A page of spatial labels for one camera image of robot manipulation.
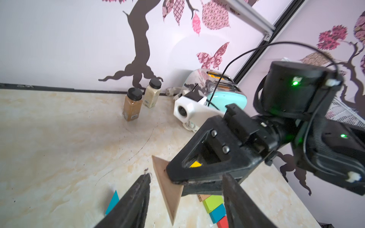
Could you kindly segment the green rectangle block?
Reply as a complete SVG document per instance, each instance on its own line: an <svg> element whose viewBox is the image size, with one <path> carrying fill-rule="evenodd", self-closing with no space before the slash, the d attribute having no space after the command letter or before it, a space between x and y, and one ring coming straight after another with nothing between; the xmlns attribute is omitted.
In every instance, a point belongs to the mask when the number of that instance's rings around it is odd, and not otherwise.
<svg viewBox="0 0 365 228"><path fill-rule="evenodd" d="M208 214L214 211L223 203L223 197L219 195L211 195L203 201L204 208Z"/></svg>

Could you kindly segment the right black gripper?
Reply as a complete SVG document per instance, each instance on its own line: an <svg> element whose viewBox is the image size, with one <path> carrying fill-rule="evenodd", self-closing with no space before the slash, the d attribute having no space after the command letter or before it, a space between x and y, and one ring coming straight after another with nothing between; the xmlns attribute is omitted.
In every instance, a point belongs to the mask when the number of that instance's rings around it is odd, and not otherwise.
<svg viewBox="0 0 365 228"><path fill-rule="evenodd" d="M173 183L192 184L184 186L182 197L222 196L223 174L229 173L241 184L263 160L272 165L282 146L282 124L276 117L250 117L236 104L226 108L224 118L207 119L167 165ZM190 168L195 161L202 166Z"/></svg>

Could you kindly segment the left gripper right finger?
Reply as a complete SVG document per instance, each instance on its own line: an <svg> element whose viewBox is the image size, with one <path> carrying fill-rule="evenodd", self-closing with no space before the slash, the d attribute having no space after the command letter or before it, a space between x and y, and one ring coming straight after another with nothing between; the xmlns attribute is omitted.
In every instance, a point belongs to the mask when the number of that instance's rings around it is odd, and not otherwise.
<svg viewBox="0 0 365 228"><path fill-rule="evenodd" d="M276 228L228 173L222 176L224 205L230 228Z"/></svg>

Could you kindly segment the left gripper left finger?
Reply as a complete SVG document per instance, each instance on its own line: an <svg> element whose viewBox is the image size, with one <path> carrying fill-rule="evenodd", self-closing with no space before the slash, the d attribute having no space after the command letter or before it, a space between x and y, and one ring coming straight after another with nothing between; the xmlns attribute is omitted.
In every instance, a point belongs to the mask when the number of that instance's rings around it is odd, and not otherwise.
<svg viewBox="0 0 365 228"><path fill-rule="evenodd" d="M144 228L150 198L150 183L150 174L146 173L139 176L116 206L96 227Z"/></svg>

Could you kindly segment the yellow triangle block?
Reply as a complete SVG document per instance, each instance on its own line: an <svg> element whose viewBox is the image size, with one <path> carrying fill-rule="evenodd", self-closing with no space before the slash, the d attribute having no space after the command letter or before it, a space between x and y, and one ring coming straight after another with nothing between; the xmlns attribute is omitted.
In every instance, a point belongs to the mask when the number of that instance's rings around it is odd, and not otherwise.
<svg viewBox="0 0 365 228"><path fill-rule="evenodd" d="M196 167L201 167L202 166L202 164L201 163L199 163L198 161L195 161L191 166L190 166L190 168L196 168Z"/></svg>

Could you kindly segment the red cube block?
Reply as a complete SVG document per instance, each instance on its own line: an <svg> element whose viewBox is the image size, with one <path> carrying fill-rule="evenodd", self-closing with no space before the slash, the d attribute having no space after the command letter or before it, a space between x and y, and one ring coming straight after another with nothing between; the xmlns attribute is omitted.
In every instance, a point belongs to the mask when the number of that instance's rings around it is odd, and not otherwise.
<svg viewBox="0 0 365 228"><path fill-rule="evenodd" d="M227 216L222 217L216 224L218 228L229 228Z"/></svg>

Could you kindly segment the printed wood rectangle block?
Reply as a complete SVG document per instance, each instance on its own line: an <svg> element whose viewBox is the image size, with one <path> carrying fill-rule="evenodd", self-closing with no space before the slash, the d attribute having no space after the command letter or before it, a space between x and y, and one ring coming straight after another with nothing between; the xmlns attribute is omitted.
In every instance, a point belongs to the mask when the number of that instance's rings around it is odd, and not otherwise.
<svg viewBox="0 0 365 228"><path fill-rule="evenodd" d="M198 196L199 202L203 202L204 200L206 200L207 198L210 197L210 195L206 195L206 194L199 194L197 196Z"/></svg>

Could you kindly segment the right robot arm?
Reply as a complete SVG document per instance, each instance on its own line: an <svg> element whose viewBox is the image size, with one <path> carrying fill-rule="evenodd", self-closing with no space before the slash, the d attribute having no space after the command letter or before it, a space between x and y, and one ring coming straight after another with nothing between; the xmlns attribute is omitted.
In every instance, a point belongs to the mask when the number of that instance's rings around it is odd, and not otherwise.
<svg viewBox="0 0 365 228"><path fill-rule="evenodd" d="M243 182L261 163L271 165L290 144L296 166L358 195L365 193L365 145L347 127L341 147L323 141L325 118L344 78L334 69L274 61L255 92L257 116L236 104L208 118L168 163L166 173L183 195L222 194L222 176Z"/></svg>

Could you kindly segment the teal triangle block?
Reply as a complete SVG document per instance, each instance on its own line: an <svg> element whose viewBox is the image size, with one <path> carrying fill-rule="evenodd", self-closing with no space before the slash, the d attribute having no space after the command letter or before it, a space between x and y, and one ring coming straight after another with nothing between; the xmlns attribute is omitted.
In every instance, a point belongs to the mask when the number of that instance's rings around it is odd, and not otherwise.
<svg viewBox="0 0 365 228"><path fill-rule="evenodd" d="M118 204L118 202L119 202L119 196L118 196L117 190L115 190L115 192L110 200L110 203L105 211L105 216L107 216L114 209L114 207Z"/></svg>

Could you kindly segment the small teal block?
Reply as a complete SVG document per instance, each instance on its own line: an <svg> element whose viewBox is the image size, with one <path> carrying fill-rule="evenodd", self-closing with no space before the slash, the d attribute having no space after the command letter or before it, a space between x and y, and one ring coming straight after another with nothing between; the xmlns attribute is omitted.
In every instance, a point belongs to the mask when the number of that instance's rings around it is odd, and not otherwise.
<svg viewBox="0 0 365 228"><path fill-rule="evenodd" d="M226 209L224 204L219 205L216 209L209 213L213 224L218 223L223 217L226 216Z"/></svg>

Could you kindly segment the natural wood triangle block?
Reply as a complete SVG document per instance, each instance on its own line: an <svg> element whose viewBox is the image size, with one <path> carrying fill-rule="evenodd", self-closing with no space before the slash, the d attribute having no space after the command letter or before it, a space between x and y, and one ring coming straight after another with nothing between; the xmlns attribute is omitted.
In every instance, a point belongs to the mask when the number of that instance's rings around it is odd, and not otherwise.
<svg viewBox="0 0 365 228"><path fill-rule="evenodd" d="M153 168L164 199L172 226L175 223L178 207L183 192L183 185L174 184L168 177L168 161L152 156Z"/></svg>

